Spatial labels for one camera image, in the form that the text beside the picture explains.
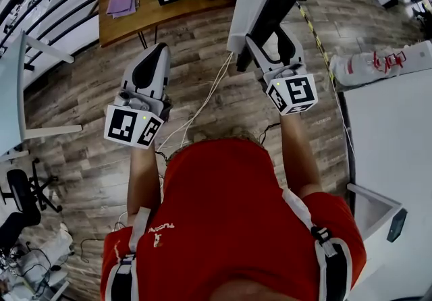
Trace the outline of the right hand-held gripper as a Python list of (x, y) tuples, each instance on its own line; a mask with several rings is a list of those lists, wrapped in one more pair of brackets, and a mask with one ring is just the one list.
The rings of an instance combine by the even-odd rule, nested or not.
[(247, 34), (245, 41), (256, 66), (263, 73), (260, 81), (264, 92), (281, 116), (301, 113), (317, 104), (314, 77), (302, 62), (303, 47), (289, 28), (279, 26), (280, 61), (270, 59), (251, 35)]

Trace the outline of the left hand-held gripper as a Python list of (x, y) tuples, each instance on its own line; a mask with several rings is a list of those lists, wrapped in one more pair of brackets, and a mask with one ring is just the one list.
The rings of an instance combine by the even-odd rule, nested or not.
[(161, 129), (163, 91), (170, 69), (170, 50), (158, 43), (138, 54), (127, 66), (114, 104), (107, 107), (104, 138), (148, 149)]

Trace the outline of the person's right forearm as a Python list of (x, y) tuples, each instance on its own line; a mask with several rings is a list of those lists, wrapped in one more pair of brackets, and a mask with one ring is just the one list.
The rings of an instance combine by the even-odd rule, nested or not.
[(299, 114), (280, 117), (283, 166), (288, 188), (299, 198), (322, 192), (317, 162)]

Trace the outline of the person's left forearm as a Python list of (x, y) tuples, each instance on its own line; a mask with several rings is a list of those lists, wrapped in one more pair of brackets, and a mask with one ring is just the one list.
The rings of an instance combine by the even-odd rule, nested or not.
[(148, 149), (132, 148), (128, 182), (127, 214), (131, 221), (141, 208), (156, 211), (161, 204), (161, 184), (152, 143)]

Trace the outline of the grey plastic bin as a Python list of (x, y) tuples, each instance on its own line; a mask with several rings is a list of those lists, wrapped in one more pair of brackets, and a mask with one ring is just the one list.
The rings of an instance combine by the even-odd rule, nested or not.
[(355, 184), (348, 184), (350, 208), (364, 242), (387, 240), (393, 216), (404, 209), (401, 203)]

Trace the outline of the yellow black striped tape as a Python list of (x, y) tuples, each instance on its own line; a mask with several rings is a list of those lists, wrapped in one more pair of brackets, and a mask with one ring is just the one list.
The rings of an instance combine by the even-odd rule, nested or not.
[(304, 18), (305, 22), (307, 23), (310, 32), (312, 33), (314, 40), (316, 42), (316, 46), (318, 48), (318, 50), (320, 51), (320, 54), (325, 62), (325, 66), (327, 68), (327, 72), (329, 74), (329, 79), (331, 82), (334, 81), (334, 75), (333, 72), (330, 70), (330, 58), (327, 54), (327, 51), (325, 50), (323, 43), (321, 42), (321, 39), (319, 38), (317, 31), (315, 30), (312, 22), (310, 21), (310, 19), (308, 18), (306, 12), (304, 11), (303, 7), (301, 6), (301, 4), (299, 2), (296, 3), (297, 8), (299, 9), (299, 12), (301, 14), (301, 16)]

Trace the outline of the wooden table with hairpin legs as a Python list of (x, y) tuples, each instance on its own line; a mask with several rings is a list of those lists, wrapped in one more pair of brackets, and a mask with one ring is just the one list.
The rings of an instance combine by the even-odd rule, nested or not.
[(236, 0), (179, 0), (166, 5), (160, 5), (158, 0), (139, 2), (136, 12), (114, 19), (106, 14), (109, 0), (99, 0), (99, 42), (102, 48), (166, 22), (236, 4)]

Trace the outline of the purple cloth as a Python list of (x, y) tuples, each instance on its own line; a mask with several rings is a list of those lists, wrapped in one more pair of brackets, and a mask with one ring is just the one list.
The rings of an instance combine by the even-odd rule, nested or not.
[(106, 14), (117, 19), (135, 13), (138, 7), (139, 0), (109, 0)]

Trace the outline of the clear plastic bag red print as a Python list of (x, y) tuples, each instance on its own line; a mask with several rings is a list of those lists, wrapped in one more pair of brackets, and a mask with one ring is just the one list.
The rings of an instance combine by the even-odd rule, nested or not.
[(392, 48), (370, 53), (334, 55), (330, 70), (342, 86), (360, 86), (398, 75), (406, 62), (403, 51)]

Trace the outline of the white desk glass top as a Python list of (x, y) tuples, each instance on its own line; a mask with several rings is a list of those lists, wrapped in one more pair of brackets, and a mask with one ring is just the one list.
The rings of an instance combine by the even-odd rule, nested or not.
[(24, 113), (24, 64), (26, 47), (73, 63), (74, 58), (52, 46), (21, 33), (0, 57), (0, 162), (25, 157), (27, 150), (16, 152), (23, 141), (82, 131), (81, 125), (29, 129)]

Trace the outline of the white cardboard box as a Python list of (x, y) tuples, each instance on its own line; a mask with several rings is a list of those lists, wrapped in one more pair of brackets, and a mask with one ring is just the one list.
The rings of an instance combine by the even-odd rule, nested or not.
[(432, 42), (429, 40), (406, 46), (400, 50), (405, 56), (399, 74), (432, 70)]

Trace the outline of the person's red shirt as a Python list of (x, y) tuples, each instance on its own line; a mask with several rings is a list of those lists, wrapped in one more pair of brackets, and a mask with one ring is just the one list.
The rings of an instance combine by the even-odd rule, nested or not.
[(299, 301), (342, 299), (367, 254), (346, 202), (306, 196), (306, 219), (270, 156), (238, 139), (199, 142), (167, 166), (163, 201), (105, 238), (101, 301), (209, 301), (246, 280)]

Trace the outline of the black office chair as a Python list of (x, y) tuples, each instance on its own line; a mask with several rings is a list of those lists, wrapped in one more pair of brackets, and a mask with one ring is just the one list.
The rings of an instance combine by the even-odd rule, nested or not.
[(22, 213), (34, 210), (36, 204), (39, 205), (40, 211), (44, 211), (47, 207), (53, 209), (56, 213), (62, 212), (63, 208), (61, 205), (54, 205), (47, 196), (43, 193), (43, 190), (47, 188), (53, 182), (58, 181), (58, 177), (50, 175), (47, 181), (40, 185), (38, 175), (36, 171), (36, 165), (40, 163), (39, 158), (35, 158), (32, 161), (32, 176), (28, 177), (26, 173), (21, 169), (12, 169), (7, 172), (7, 182), (9, 184), (10, 192), (4, 193), (0, 190), (0, 195), (6, 203), (8, 198), (12, 198), (18, 210)]
[(12, 213), (0, 226), (0, 250), (10, 251), (24, 228), (38, 225), (40, 222), (41, 214), (38, 211)]

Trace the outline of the dark grey device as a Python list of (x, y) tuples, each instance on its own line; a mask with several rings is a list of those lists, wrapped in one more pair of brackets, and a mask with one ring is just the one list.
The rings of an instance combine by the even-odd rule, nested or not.
[(388, 242), (395, 242), (401, 235), (408, 211), (400, 209), (392, 218), (391, 225), (387, 234)]

